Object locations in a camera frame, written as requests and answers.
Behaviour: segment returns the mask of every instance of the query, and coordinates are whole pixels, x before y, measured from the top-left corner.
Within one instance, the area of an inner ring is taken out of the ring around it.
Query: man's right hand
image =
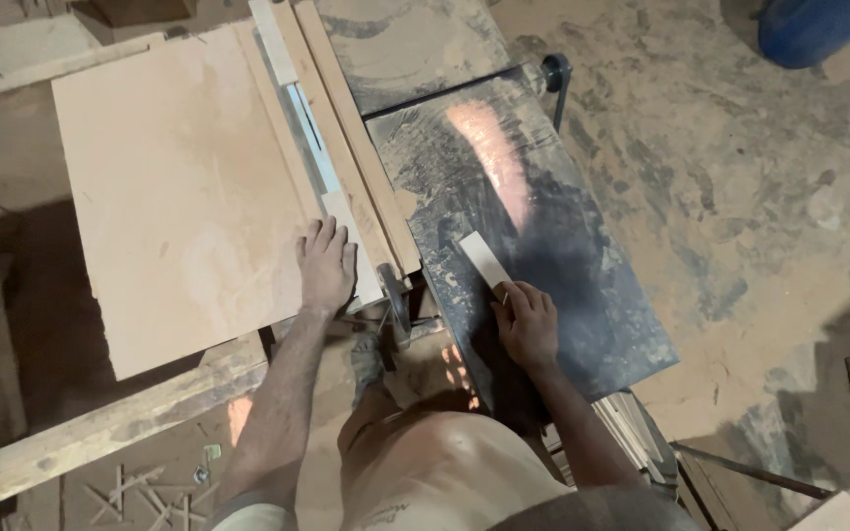
[[[559,370],[556,306],[552,298],[524,282],[501,285],[507,293],[506,305],[490,305],[497,316],[501,343],[511,359],[532,377]]]
[[[356,284],[356,244],[347,243],[346,226],[336,218],[311,220],[307,235],[298,238],[301,267],[301,312],[329,319],[349,301]]]

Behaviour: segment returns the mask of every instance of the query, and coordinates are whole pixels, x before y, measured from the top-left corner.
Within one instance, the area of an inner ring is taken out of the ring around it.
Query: wooden stick
[[[162,471],[164,471],[164,470],[166,470],[166,465],[160,465],[159,467],[156,467],[155,469],[153,469],[149,472],[142,473],[138,476],[129,477],[129,479],[127,479],[124,482],[124,484],[122,486],[120,486],[119,489],[113,489],[112,490],[112,492],[111,492],[111,502],[116,501],[118,496],[122,497],[124,490],[127,490],[130,487],[133,487],[134,485],[139,485],[141,483],[146,484],[149,479],[158,478],[159,475],[162,474]],[[95,514],[93,516],[93,518],[91,518],[91,525],[96,524],[97,521],[100,520],[100,517],[104,516],[104,513],[106,511],[107,511],[106,507],[101,507],[100,511],[98,511],[97,514]]]
[[[182,531],[189,531],[189,525],[192,522],[189,520],[189,496],[185,496],[182,499]]]
[[[201,502],[202,500],[204,500],[204,499],[206,499],[207,497],[209,497],[209,496],[210,496],[213,492],[215,492],[215,490],[216,490],[216,489],[218,489],[218,486],[219,486],[219,485],[221,485],[221,484],[222,484],[222,482],[221,482],[221,481],[216,481],[216,482],[215,482],[215,484],[214,484],[214,485],[212,485],[211,487],[209,487],[209,489],[208,489],[208,490],[206,490],[205,492],[202,492],[202,493],[199,495],[199,497],[198,497],[198,498],[195,498],[195,503],[196,503],[196,504],[198,504],[198,503],[199,503],[199,502]]]
[[[156,504],[149,499],[146,492],[144,492],[143,490],[137,490],[137,492],[140,493],[140,499],[144,501],[147,507],[149,507],[149,510],[152,511],[153,515],[159,517],[159,515],[162,514],[162,510],[159,509],[159,507],[157,507]],[[173,526],[173,523],[169,522],[168,520],[166,521],[166,523],[169,525],[169,527]]]
[[[124,466],[117,465],[117,510],[120,511],[120,516],[117,517],[117,522],[124,521],[124,491],[121,489],[124,486]]]
[[[100,503],[104,507],[104,509],[110,511],[111,514],[117,517],[117,520],[120,521],[120,512],[117,511],[117,508],[111,505],[109,501],[105,500],[99,492],[93,489],[93,487],[91,487],[90,485],[84,485],[81,487],[81,489],[83,489],[84,492],[94,501]]]
[[[181,502],[183,497],[184,496],[180,496],[179,498],[176,499],[176,501],[173,501],[172,503],[170,503],[169,505],[164,507],[162,512],[159,513],[159,516],[156,517],[156,522],[154,522],[153,525],[151,525],[149,527],[149,531],[157,531],[157,529],[159,529],[159,527],[162,527],[163,523],[166,523],[166,524],[169,524],[170,526],[172,526],[172,524],[170,524],[167,519],[169,518],[169,515],[172,514],[173,509],[176,507],[176,504]]]

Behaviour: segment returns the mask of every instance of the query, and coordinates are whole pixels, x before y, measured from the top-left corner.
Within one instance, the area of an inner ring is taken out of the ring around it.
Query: man's left hand
[[[301,312],[332,317],[349,301],[356,284],[356,244],[347,243],[347,228],[336,218],[314,219],[307,235],[298,238],[301,267]]]

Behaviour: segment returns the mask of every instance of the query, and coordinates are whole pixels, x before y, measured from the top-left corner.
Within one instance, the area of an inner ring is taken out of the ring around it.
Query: small wood piece
[[[110,511],[113,516],[117,517],[118,522],[123,521],[123,519],[120,518],[120,511],[117,510],[117,508],[114,507],[103,496],[101,496],[99,492],[94,490],[93,487],[91,487],[90,485],[84,485],[84,486],[81,486],[81,489],[84,490],[84,493],[86,493],[94,501],[100,503],[100,505],[103,509]]]
[[[199,503],[202,502],[202,500],[204,500],[204,499],[208,498],[209,496],[211,496],[212,494],[214,494],[215,491],[218,490],[218,486],[221,485],[221,484],[222,484],[222,482],[216,481],[215,484],[212,485],[211,487],[209,487],[208,490],[199,494],[198,498],[195,498],[194,503],[199,504]]]
[[[487,242],[478,231],[465,236],[458,245],[461,246],[471,263],[481,273],[481,277],[487,285],[494,290],[494,295],[501,302],[504,301],[504,292],[497,288],[503,282],[510,282],[510,275],[503,270],[503,265],[494,256],[494,252],[487,246]]]
[[[140,499],[143,500],[143,503],[149,508],[150,512],[152,512],[153,515],[155,515],[156,517],[159,517],[159,515],[162,514],[162,509],[157,507],[156,504],[149,499],[149,496],[145,491],[138,490],[137,492],[140,493]],[[166,521],[166,523],[169,525],[169,527],[173,526],[172,523],[169,521]]]
[[[372,198],[373,207],[388,235],[389,246],[398,260],[399,268],[404,275],[418,271],[421,268],[419,247],[412,237],[412,232],[409,231],[405,216],[398,208],[392,184],[389,182],[389,177],[385,175],[379,154],[376,153],[366,133],[363,118],[356,108],[356,102],[353,101],[347,79],[340,69],[334,47],[330,43],[327,31],[324,30],[323,22],[320,21],[316,6],[312,1],[301,2],[294,6],[294,11],[301,23],[301,30],[310,46],[313,59],[316,61],[317,71],[327,87],[327,93],[330,96],[330,102],[334,105],[336,116],[340,120],[340,126],[343,127],[343,132],[347,136],[353,158],[360,168],[360,174]]]
[[[183,496],[182,499],[182,531],[189,531],[189,526],[192,522],[189,519],[189,496]]]
[[[116,498],[117,511],[120,512],[117,516],[117,522],[124,521],[124,466],[117,465],[117,489],[114,491]]]
[[[150,489],[149,492],[150,495],[153,496],[156,501],[159,500],[159,497],[155,495],[155,492],[153,492],[152,489]],[[165,505],[162,509],[162,512],[159,513],[159,516],[156,517],[156,522],[154,522],[153,525],[149,527],[149,531],[156,531],[157,529],[159,529],[159,527],[162,527],[163,524],[172,527],[172,523],[169,522],[169,515],[172,514],[173,509],[176,508],[176,505],[179,504],[182,499],[183,496],[180,496],[176,499],[176,501],[173,501],[169,505]]]
[[[363,306],[372,304],[383,298],[383,289],[379,287],[376,272],[369,262],[369,256],[366,255],[363,239],[356,230],[356,221],[353,219],[352,212],[349,211],[347,198],[343,195],[343,190],[337,190],[324,194],[322,199],[324,206],[327,207],[327,213],[336,218],[337,226],[347,228],[348,241],[357,245],[356,296],[359,296]]]

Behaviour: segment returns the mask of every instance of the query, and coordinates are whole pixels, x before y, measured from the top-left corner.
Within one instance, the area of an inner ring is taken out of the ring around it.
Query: mdf board
[[[297,312],[304,215],[231,26],[53,90],[118,379]]]

